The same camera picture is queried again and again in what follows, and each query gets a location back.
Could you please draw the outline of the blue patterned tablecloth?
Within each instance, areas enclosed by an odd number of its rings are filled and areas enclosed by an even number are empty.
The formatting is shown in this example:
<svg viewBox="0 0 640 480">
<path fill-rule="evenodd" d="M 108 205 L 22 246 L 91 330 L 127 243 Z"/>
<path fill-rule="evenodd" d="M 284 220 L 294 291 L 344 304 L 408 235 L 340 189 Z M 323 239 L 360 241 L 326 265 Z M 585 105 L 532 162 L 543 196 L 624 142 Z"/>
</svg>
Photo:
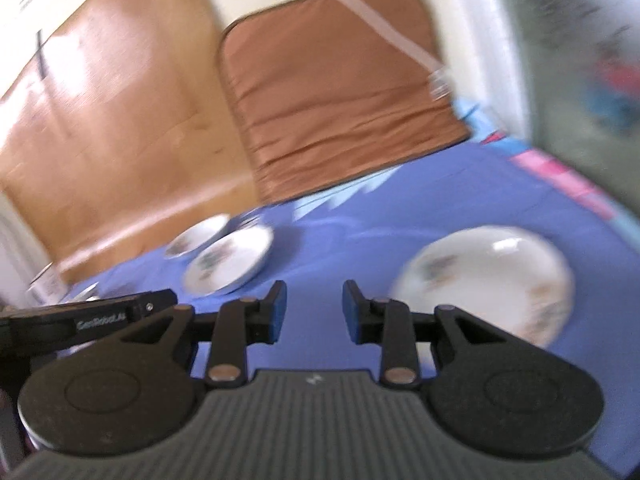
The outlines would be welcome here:
<svg viewBox="0 0 640 480">
<path fill-rule="evenodd" d="M 434 240 L 474 226 L 517 226 L 564 255 L 575 279 L 570 319 L 552 342 L 603 389 L 591 449 L 626 476 L 639 463 L 639 220 L 577 172 L 502 134 L 470 100 L 454 106 L 469 141 L 307 198 L 255 210 L 271 226 L 266 266 L 243 287 L 288 284 L 280 340 L 248 350 L 251 368 L 367 368 L 380 350 L 348 336 L 344 281 L 386 296 Z"/>
</svg>

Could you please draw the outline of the wood pattern vinyl sheet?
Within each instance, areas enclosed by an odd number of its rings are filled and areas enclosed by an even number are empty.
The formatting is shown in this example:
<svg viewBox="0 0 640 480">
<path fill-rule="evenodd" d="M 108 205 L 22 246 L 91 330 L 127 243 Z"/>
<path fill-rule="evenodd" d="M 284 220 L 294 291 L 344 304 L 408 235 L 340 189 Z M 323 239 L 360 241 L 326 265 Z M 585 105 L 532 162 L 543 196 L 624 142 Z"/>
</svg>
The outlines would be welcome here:
<svg viewBox="0 0 640 480">
<path fill-rule="evenodd" d="M 209 0 L 88 0 L 1 100 L 1 187 L 70 282 L 258 204 Z"/>
</svg>

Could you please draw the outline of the frosted glass window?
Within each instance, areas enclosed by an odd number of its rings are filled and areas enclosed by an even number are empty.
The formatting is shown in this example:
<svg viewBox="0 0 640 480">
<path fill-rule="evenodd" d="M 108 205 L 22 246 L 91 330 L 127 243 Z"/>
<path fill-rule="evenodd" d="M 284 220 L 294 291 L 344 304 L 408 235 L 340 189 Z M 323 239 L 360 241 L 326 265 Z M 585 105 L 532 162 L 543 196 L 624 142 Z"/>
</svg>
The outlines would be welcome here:
<svg viewBox="0 0 640 480">
<path fill-rule="evenodd" d="M 639 0 L 500 0 L 533 142 L 639 207 Z"/>
</svg>

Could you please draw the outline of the floral plate back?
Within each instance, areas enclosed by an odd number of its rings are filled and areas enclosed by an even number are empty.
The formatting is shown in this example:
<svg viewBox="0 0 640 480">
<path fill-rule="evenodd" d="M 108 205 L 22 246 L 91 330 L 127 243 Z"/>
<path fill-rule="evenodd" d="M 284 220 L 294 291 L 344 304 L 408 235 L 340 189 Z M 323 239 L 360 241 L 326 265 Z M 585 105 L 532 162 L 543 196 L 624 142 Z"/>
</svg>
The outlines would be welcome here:
<svg viewBox="0 0 640 480">
<path fill-rule="evenodd" d="M 176 236 L 165 248 L 164 258 L 180 259 L 205 248 L 228 233 L 230 214 L 215 214 Z"/>
</svg>

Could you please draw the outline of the red flower bowl back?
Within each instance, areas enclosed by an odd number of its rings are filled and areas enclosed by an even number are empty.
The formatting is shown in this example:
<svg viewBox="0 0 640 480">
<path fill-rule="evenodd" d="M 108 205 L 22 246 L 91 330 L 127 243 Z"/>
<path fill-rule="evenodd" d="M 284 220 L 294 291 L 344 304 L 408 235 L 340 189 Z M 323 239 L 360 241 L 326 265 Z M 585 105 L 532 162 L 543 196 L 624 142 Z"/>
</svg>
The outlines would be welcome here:
<svg viewBox="0 0 640 480">
<path fill-rule="evenodd" d="M 69 302 L 86 302 L 99 299 L 99 283 L 95 282 L 85 287 L 73 297 L 70 297 Z"/>
</svg>

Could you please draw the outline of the white enamel mug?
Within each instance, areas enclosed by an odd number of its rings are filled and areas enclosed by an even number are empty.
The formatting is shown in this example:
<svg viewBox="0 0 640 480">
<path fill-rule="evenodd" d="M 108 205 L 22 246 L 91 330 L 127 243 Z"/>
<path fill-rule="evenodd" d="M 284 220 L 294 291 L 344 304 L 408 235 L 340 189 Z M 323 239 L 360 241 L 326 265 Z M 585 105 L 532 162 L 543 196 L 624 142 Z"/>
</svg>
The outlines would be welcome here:
<svg viewBox="0 0 640 480">
<path fill-rule="evenodd" d="M 70 288 L 53 262 L 44 266 L 30 281 L 26 290 L 27 298 L 35 304 L 59 304 L 68 294 Z"/>
</svg>

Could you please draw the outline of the floral plate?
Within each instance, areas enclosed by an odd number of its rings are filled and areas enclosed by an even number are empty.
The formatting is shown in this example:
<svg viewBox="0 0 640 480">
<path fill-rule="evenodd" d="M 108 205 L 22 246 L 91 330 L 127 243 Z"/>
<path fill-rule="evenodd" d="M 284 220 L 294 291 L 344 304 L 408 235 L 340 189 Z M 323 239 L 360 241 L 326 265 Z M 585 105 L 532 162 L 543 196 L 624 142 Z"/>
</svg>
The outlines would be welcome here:
<svg viewBox="0 0 640 480">
<path fill-rule="evenodd" d="M 390 296 L 414 312 L 451 304 L 547 347 L 570 318 L 575 279 L 562 252 L 542 236 L 515 226 L 477 226 L 422 248 Z"/>
<path fill-rule="evenodd" d="M 204 249 L 186 268 L 183 289 L 192 296 L 234 292 L 262 270 L 274 240 L 269 226 L 234 231 Z"/>
<path fill-rule="evenodd" d="M 176 236 L 165 248 L 164 258 L 180 259 L 205 248 L 228 233 L 230 214 L 215 214 Z"/>
</svg>

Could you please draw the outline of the brown seat cushion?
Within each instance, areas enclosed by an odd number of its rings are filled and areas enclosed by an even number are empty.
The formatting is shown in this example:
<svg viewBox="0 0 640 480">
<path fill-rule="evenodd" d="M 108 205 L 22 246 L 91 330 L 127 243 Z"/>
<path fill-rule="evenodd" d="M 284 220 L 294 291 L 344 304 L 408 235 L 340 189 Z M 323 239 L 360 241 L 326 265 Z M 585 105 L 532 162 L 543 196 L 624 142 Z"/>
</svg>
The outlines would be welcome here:
<svg viewBox="0 0 640 480">
<path fill-rule="evenodd" d="M 466 140 L 427 72 L 337 0 L 292 0 L 222 36 L 218 70 L 259 199 L 292 200 Z"/>
</svg>

